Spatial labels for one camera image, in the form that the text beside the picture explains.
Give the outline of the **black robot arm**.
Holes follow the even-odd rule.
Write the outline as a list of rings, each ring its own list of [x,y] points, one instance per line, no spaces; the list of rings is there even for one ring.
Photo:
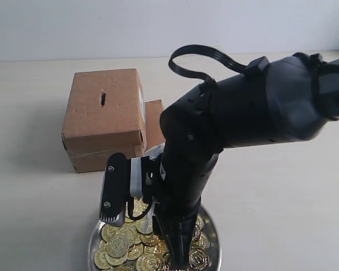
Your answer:
[[[228,66],[236,74],[216,81],[169,61],[179,75],[202,80],[160,116],[154,230],[166,241],[171,270],[189,267],[202,191],[223,150],[309,141],[339,120],[339,59],[295,53]]]

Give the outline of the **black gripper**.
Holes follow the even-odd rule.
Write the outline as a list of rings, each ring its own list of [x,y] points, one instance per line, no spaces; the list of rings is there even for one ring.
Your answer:
[[[218,160],[208,146],[154,146],[145,152],[144,198],[169,252],[170,268],[188,268],[201,195]]]

